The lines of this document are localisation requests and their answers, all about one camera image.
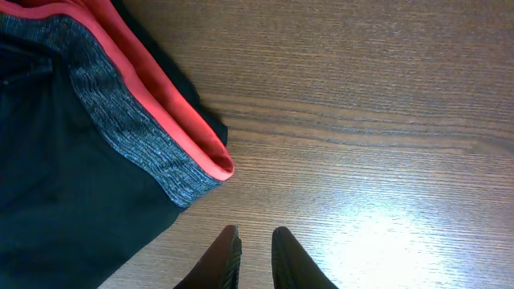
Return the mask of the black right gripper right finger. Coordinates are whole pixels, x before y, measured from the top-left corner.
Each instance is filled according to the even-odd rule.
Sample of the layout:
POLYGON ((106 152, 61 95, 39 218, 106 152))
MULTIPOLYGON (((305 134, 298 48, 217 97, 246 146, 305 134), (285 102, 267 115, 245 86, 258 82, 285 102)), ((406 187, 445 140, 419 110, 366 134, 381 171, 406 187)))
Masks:
POLYGON ((273 232, 271 266, 275 289, 337 289, 285 226, 273 232))

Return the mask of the black leggings with red waistband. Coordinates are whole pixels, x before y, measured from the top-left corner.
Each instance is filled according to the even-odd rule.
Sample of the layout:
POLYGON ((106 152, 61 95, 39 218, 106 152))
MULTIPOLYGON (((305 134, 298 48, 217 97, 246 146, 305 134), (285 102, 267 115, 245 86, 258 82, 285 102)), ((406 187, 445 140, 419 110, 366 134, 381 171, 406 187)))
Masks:
POLYGON ((234 172, 121 1, 1 4, 1 285, 96 288, 234 172))

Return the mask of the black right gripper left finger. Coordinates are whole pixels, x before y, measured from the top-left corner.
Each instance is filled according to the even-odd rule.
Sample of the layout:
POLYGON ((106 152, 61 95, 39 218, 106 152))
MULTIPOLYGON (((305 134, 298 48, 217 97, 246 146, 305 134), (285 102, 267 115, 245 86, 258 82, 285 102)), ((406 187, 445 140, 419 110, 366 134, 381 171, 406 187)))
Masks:
POLYGON ((241 255, 238 227, 226 226, 174 289, 237 289, 241 255))

